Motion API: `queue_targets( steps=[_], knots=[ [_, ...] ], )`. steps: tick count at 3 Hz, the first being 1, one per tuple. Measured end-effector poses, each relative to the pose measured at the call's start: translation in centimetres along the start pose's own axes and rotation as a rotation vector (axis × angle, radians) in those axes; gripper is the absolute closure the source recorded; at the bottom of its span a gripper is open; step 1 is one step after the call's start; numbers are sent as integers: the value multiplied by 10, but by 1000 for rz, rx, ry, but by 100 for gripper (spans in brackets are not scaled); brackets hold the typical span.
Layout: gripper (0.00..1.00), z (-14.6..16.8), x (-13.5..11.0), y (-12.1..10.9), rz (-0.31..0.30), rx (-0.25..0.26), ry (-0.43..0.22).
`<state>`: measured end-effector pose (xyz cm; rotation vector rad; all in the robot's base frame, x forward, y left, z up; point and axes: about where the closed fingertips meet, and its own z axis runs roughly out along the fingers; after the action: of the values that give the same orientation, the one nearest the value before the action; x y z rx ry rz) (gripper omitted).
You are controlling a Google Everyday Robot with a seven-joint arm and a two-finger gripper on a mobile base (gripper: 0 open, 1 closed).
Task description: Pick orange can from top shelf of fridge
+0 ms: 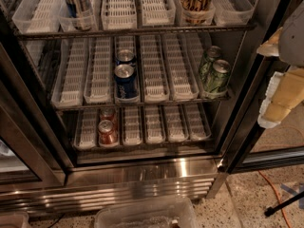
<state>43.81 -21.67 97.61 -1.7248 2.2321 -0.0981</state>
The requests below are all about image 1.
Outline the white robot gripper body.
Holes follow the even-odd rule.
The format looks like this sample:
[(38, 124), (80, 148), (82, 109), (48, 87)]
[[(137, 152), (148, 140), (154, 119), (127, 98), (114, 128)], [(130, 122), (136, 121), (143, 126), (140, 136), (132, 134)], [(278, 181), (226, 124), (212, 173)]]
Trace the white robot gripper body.
[(281, 61), (304, 67), (304, 1), (285, 21), (279, 37), (278, 51)]

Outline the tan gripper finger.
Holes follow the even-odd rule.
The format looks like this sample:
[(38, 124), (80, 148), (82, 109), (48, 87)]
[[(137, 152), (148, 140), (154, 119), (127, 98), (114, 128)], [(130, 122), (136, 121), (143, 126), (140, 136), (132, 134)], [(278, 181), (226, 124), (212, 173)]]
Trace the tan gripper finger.
[(274, 128), (304, 100), (304, 69), (293, 67), (285, 73), (275, 72), (263, 100), (258, 124), (263, 128)]
[(279, 56), (278, 52), (278, 44), (279, 44), (279, 37), (282, 32), (282, 27), (280, 27), (266, 42), (261, 44), (256, 53), (260, 54), (265, 57)]

